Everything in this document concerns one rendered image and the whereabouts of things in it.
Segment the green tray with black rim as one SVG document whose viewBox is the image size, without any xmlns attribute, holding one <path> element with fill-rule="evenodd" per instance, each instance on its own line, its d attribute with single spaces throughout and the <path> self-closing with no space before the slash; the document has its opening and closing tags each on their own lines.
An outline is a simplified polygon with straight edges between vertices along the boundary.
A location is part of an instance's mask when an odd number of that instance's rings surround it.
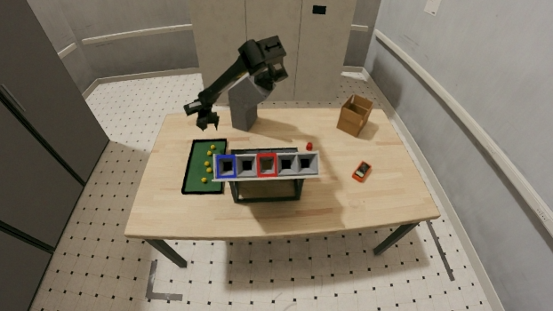
<svg viewBox="0 0 553 311">
<path fill-rule="evenodd" d="M 215 149 L 211 149 L 211 145 Z M 182 183 L 181 193 L 183 195 L 210 195 L 222 194 L 222 183 L 212 181 L 213 174 L 213 154 L 226 155 L 227 138 L 225 139 L 203 139 L 193 140 L 188 156 L 188 163 Z M 211 155 L 207 152 L 211 151 Z M 209 162 L 206 166 L 204 163 Z M 207 169 L 212 171 L 208 172 Z M 202 182 L 206 178 L 206 182 Z"/>
</svg>

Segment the white curved cover panel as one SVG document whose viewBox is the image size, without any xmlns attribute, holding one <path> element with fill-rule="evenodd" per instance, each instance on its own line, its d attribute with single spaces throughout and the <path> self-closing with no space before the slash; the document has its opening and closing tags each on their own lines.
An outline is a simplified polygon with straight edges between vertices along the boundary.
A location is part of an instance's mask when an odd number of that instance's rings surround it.
<svg viewBox="0 0 553 311">
<path fill-rule="evenodd" d="M 258 150 L 258 152 L 257 152 Z M 233 151 L 233 152 L 232 152 Z M 276 153 L 277 177 L 258 178 L 257 154 Z M 298 152 L 298 148 L 248 148 L 231 149 L 236 155 L 236 179 L 213 179 L 212 181 L 264 180 L 264 179 L 304 179 L 321 178 L 319 150 Z M 291 169 L 290 169 L 291 159 Z M 268 160 L 268 161 L 265 161 Z M 282 160 L 282 163 L 281 163 Z M 223 171 L 224 162 L 224 171 Z M 274 156 L 261 156 L 260 174 L 275 173 Z M 261 163 L 262 162 L 262 163 Z M 309 166 L 310 163 L 310 166 Z M 243 166 L 242 166 L 243 164 Z M 250 171 L 247 171 L 250 170 Z M 302 175 L 306 174 L 306 175 Z M 219 175 L 234 175 L 233 158 L 219 158 Z M 284 176 L 283 176 L 284 175 Z"/>
</svg>

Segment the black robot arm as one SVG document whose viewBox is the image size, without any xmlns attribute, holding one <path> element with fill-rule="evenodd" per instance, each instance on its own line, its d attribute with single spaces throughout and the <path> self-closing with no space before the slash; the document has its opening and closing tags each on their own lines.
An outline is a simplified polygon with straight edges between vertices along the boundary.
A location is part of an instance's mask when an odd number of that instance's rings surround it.
<svg viewBox="0 0 553 311">
<path fill-rule="evenodd" d="M 195 113 L 199 115 L 196 123 L 201 130 L 206 130 L 208 121 L 212 121 L 212 105 L 229 86 L 245 75 L 246 72 L 250 76 L 254 76 L 255 84 L 269 91 L 273 90 L 273 83 L 280 82 L 288 77 L 283 64 L 283 57 L 287 53 L 278 36 L 256 42 L 254 39 L 250 39 L 240 46 L 238 51 L 240 55 L 236 62 L 209 87 L 198 93 L 198 99 L 183 106 L 187 116 Z M 269 67 L 270 62 L 273 69 Z M 265 70 L 266 68 L 268 70 Z M 206 110 L 209 111 L 205 112 Z"/>
</svg>

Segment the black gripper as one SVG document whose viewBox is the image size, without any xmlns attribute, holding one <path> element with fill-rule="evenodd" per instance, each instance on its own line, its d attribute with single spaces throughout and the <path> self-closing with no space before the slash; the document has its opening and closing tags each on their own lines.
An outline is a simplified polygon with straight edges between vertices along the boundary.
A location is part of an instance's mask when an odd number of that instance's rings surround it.
<svg viewBox="0 0 553 311">
<path fill-rule="evenodd" d="M 212 121 L 208 121 L 208 124 L 214 124 L 215 125 L 215 128 L 216 128 L 216 131 L 217 131 L 217 127 L 218 127 L 218 124 L 219 124 L 219 120 L 220 120 L 220 116 L 217 116 L 217 112 L 212 112 L 213 114 L 213 117 L 212 117 Z M 215 122 L 214 122 L 215 121 Z"/>
</svg>

